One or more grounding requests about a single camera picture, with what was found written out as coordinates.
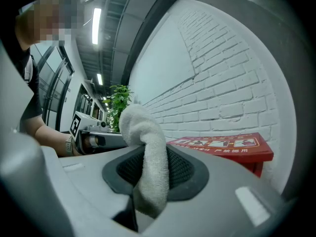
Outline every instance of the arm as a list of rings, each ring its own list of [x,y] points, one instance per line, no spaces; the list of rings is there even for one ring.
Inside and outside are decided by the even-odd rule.
[[[58,132],[45,125],[40,116],[29,118],[23,121],[23,127],[27,134],[35,138],[41,146],[53,148],[59,157],[68,157],[66,153],[66,140],[71,136]],[[73,145],[74,156],[80,156]]]

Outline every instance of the white towel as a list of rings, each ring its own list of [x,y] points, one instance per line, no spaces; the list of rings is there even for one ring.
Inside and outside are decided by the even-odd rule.
[[[155,119],[138,104],[132,104],[122,112],[119,129],[129,146],[146,145],[143,173],[133,197],[138,211],[156,218],[166,205],[169,190],[164,134]]]

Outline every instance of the person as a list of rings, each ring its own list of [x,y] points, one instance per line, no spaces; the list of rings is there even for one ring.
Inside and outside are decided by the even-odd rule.
[[[21,119],[25,132],[40,145],[52,147],[59,157],[79,156],[70,134],[58,132],[42,119],[39,71],[30,55],[30,46],[44,40],[58,40],[60,30],[83,25],[80,0],[36,0],[22,14],[11,14],[1,27],[0,38],[12,63],[34,95]]]

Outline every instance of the watch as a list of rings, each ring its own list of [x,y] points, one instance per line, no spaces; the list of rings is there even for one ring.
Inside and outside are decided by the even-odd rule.
[[[67,140],[66,140],[66,153],[67,156],[74,156],[74,152],[73,152],[73,137],[70,136]]]

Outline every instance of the towel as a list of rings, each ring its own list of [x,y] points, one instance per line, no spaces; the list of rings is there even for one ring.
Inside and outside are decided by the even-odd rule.
[[[119,129],[127,145],[144,145],[143,173],[134,188],[135,208],[156,218],[164,209],[169,190],[166,140],[160,125],[138,104],[128,106],[119,118]]]

